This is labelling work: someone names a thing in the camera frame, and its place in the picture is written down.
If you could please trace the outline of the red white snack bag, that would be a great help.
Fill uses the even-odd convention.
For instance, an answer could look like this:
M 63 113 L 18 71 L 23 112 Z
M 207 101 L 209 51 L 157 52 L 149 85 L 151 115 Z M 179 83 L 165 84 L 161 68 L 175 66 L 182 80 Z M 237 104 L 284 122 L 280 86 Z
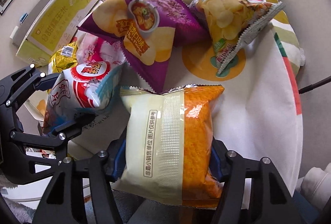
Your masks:
M 118 96 L 123 65 L 123 61 L 99 61 L 62 71 L 48 95 L 43 133 L 84 114 L 109 114 Z

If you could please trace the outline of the green cardboard box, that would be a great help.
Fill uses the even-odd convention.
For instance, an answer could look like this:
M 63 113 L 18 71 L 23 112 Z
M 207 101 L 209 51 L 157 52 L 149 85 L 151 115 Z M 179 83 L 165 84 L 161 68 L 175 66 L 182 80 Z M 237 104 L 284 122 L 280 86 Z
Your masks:
M 79 23 L 98 0 L 50 0 L 34 20 L 16 56 L 36 66 L 48 64 L 54 53 L 70 43 Z

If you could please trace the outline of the pink white snack bag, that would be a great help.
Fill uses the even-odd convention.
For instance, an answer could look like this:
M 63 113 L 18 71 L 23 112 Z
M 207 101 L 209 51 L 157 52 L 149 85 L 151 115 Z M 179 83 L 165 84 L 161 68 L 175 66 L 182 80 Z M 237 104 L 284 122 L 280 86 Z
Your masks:
M 126 62 L 120 41 L 108 42 L 89 33 L 80 42 L 76 58 L 78 64 L 103 61 L 120 65 Z

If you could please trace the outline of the orange cream cheese snack bag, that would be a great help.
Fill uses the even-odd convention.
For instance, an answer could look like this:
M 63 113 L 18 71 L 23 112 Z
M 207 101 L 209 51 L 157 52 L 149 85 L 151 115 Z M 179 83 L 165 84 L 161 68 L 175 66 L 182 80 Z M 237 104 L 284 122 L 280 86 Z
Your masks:
M 186 85 L 163 94 L 124 87 L 130 117 L 126 165 L 116 190 L 164 204 L 214 208 L 222 186 L 209 167 L 212 111 L 221 85 Z

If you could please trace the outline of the purple potato chip bag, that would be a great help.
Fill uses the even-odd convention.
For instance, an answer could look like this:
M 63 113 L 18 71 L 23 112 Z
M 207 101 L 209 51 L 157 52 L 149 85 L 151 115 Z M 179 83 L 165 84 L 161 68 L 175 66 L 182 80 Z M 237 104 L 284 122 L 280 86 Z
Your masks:
M 182 0 L 105 0 L 79 29 L 120 41 L 128 63 L 157 93 L 163 90 L 173 47 L 209 38 Z

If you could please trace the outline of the grey patterned potato chip bag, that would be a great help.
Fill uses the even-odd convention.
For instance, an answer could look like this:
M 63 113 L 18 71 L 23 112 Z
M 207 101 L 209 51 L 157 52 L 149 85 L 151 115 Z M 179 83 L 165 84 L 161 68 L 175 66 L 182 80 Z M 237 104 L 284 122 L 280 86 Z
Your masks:
M 284 8 L 284 3 L 249 0 L 193 0 L 190 10 L 207 25 L 217 74 L 250 44 Z

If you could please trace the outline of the grey bed headboard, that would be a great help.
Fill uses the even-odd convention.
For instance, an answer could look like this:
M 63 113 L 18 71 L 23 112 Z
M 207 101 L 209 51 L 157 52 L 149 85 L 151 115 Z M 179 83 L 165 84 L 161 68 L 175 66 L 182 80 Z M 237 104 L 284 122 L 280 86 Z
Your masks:
M 34 8 L 28 13 L 26 18 L 23 20 L 23 22 L 18 27 L 18 30 L 13 36 L 12 44 L 18 48 L 21 44 L 21 42 L 25 39 L 25 35 L 32 26 L 35 19 L 38 17 L 38 15 L 42 12 L 42 10 L 46 7 L 48 2 L 51 0 L 40 0 Z

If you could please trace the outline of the yellow snack bag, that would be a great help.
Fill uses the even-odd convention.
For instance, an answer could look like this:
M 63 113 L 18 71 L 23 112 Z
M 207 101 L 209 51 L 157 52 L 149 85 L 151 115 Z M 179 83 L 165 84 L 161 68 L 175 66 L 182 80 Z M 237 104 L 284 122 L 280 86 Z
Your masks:
M 61 73 L 63 70 L 77 66 L 77 42 L 71 42 L 55 52 L 48 63 L 48 73 Z

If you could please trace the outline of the blue white small object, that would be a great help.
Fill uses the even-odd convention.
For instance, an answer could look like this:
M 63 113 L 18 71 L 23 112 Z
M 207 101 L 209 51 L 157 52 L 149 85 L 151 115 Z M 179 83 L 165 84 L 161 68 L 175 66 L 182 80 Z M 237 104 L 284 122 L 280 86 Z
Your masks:
M 26 13 L 24 13 L 22 16 L 21 16 L 21 18 L 20 18 L 20 20 L 19 20 L 19 22 L 20 22 L 20 24 L 23 24 L 23 22 L 25 21 L 25 19 L 28 17 L 28 13 L 26 12 Z

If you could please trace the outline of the white fruit print cloth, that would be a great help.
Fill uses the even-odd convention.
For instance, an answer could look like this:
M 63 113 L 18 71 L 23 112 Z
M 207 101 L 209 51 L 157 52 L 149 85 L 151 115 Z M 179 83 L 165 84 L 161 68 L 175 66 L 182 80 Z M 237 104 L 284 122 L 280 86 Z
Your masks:
M 79 26 L 103 2 L 98 1 L 79 23 L 77 46 L 87 33 Z M 207 25 L 197 20 L 209 33 Z M 300 96 L 291 64 L 271 21 L 250 44 L 238 51 L 220 74 L 217 74 L 210 33 L 203 41 L 173 47 L 160 93 L 155 92 L 126 60 L 118 83 L 118 96 L 109 114 L 95 115 L 83 128 L 88 145 L 96 143 L 97 148 L 101 148 L 111 138 L 127 132 L 130 114 L 120 96 L 124 87 L 163 94 L 186 85 L 221 85 L 223 93 L 212 111 L 213 139 L 222 140 L 243 157 L 271 158 L 286 187 L 294 191 L 302 150 Z

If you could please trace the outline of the floral striped quilt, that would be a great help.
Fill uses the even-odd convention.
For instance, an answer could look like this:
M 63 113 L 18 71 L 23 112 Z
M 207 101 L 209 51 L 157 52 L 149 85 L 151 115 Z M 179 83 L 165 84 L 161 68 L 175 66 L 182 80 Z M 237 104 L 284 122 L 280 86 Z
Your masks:
M 278 3 L 279 0 L 251 0 Z M 275 32 L 281 40 L 285 53 L 291 64 L 293 73 L 297 76 L 300 68 L 305 64 L 305 55 L 303 49 L 299 45 L 299 41 L 292 26 L 289 23 L 288 17 L 284 11 L 280 11 L 272 19 L 272 24 Z

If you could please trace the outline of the white wall switch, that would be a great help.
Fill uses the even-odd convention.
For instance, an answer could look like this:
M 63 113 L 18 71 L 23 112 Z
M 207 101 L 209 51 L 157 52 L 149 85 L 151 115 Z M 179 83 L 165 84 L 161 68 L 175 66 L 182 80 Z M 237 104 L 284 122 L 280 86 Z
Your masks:
M 18 29 L 19 29 L 19 26 L 15 26 L 14 27 L 14 29 L 13 29 L 11 35 L 10 35 L 10 39 L 14 39 L 15 38 L 15 35 L 16 35 Z

